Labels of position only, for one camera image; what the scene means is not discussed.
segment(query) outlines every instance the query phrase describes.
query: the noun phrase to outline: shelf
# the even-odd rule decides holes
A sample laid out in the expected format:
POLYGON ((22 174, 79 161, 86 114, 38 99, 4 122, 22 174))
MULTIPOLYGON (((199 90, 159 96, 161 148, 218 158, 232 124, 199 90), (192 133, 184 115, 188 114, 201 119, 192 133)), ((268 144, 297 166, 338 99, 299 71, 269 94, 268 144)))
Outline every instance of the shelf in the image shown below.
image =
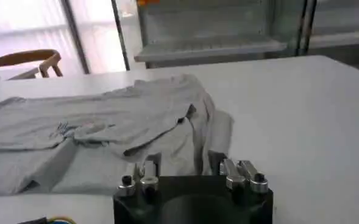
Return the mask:
POLYGON ((254 54, 286 49, 287 44, 264 35, 199 38, 188 41, 148 44, 135 61, 168 61, 212 56, 254 54))
POLYGON ((310 40, 310 49, 355 44, 359 44, 359 32, 313 35, 310 40))

